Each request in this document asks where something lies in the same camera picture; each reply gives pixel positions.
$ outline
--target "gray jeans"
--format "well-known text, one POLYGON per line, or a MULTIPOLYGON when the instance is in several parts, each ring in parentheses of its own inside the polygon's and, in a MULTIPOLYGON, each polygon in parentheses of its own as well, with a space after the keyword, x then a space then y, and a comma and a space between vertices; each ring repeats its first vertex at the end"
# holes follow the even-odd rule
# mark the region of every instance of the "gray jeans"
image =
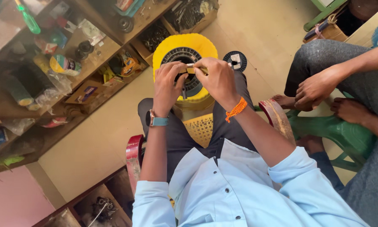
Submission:
MULTIPOLYGON (((247 89, 246 77, 240 72, 235 71, 235 87, 238 94, 240 94, 249 106, 253 107, 252 100, 247 89)), ((147 111, 153 107, 153 99, 143 99, 138 106, 138 113, 145 136, 148 135, 149 127, 146 125, 145 117, 147 111)), ((227 138, 235 144, 246 147, 251 151, 257 152, 256 148, 249 140, 248 136, 242 130, 235 118, 230 118, 230 123, 225 121, 226 114, 224 108, 216 102, 213 108, 213 133, 209 146, 203 148, 192 137, 190 137, 182 121, 172 112, 169 113, 169 122, 166 132, 166 146, 167 146, 167 182, 175 171, 176 166, 181 161, 183 156, 192 148, 196 147, 203 155, 208 158, 220 158, 223 138, 227 138)))
MULTIPOLYGON (((333 40, 316 40, 302 45, 294 56, 284 94, 295 97, 298 85, 308 77, 369 50, 333 40)), ((337 88, 351 94, 378 115, 378 71, 353 74, 337 88)), ((378 226, 378 140, 363 168, 338 192, 364 221, 378 226)))

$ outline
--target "green screwdriver handle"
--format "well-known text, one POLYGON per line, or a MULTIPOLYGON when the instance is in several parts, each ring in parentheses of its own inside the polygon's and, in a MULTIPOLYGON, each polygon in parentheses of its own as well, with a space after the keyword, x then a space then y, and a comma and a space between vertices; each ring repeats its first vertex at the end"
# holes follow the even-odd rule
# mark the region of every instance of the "green screwdriver handle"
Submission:
POLYGON ((24 21, 28 28, 31 30, 33 34, 40 34, 40 28, 39 25, 36 23, 33 16, 31 16, 28 13, 27 8, 25 8, 22 4, 19 4, 19 1, 15 1, 18 4, 18 11, 22 13, 22 17, 24 18, 24 21))

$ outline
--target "beige floor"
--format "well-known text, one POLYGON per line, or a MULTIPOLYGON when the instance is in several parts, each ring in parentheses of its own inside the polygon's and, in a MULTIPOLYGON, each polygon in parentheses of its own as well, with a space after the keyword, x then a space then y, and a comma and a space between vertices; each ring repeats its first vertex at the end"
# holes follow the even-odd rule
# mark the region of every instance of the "beige floor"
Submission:
MULTIPOLYGON (((214 43, 220 59, 232 50, 246 55, 244 74, 254 103, 282 94, 293 55, 305 35, 303 25, 318 9, 309 0, 220 0, 220 4, 217 20, 202 34, 214 43)), ((66 201, 125 165, 127 140, 143 132, 137 104, 152 95, 148 69, 40 158, 66 201)), ((321 105, 309 116, 317 114, 330 115, 328 106, 321 105)), ((339 148, 324 143, 329 155, 336 156, 339 148)), ((344 183, 354 175, 337 172, 344 183)))

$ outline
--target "blue watch strap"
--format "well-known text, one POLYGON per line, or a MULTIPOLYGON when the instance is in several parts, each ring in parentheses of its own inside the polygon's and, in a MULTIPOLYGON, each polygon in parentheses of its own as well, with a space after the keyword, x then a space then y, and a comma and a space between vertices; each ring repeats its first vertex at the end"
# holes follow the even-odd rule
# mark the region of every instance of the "blue watch strap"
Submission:
POLYGON ((154 117, 153 126, 166 126, 168 125, 169 117, 154 117))

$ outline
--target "pink string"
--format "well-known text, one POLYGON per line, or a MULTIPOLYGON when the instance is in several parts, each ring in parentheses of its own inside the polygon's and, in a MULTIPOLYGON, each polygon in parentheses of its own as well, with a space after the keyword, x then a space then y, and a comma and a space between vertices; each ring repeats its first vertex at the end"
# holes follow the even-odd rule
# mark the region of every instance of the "pink string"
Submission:
POLYGON ((317 37, 314 38, 313 40, 317 40, 317 39, 325 40, 326 39, 325 37, 323 37, 322 33, 319 31, 319 24, 315 25, 315 33, 317 34, 317 37))

